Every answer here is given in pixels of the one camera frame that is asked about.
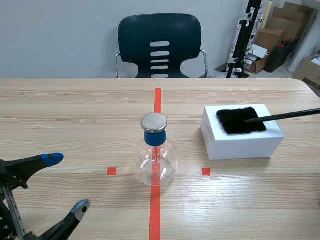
blue cap band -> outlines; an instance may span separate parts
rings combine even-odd
[[[144,140],[146,144],[152,147],[158,147],[165,143],[166,141],[166,131],[163,130],[157,133],[144,132]]]

red tape marker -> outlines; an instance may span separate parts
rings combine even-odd
[[[202,176],[211,176],[210,168],[202,168]]]
[[[154,112],[161,113],[161,88],[155,89],[155,97],[154,97]],[[149,240],[160,240],[161,231],[160,231],[160,156],[161,151],[160,148],[157,151],[158,158],[156,161],[156,150],[153,148],[152,151],[152,174],[151,174],[151,196],[150,196],[150,225],[149,225]]]
[[[107,175],[116,175],[117,174],[117,168],[116,167],[108,167],[108,171],[106,173]]]

chair metal leg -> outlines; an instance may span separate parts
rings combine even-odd
[[[118,73],[118,57],[121,56],[121,54],[115,55],[115,77],[118,79],[119,78],[119,73]]]
[[[203,53],[203,58],[204,58],[204,66],[205,66],[205,75],[204,75],[204,78],[207,77],[208,75],[208,62],[207,62],[207,55],[206,55],[206,52],[204,50],[200,50],[200,52]]]

metal cap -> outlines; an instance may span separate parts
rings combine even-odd
[[[147,133],[160,133],[167,127],[168,120],[165,115],[158,112],[151,112],[141,119],[141,127]]]

blue gripper tip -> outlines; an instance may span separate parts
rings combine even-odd
[[[61,163],[61,161],[64,159],[64,155],[59,152],[53,154],[42,154],[41,159],[50,168]]]

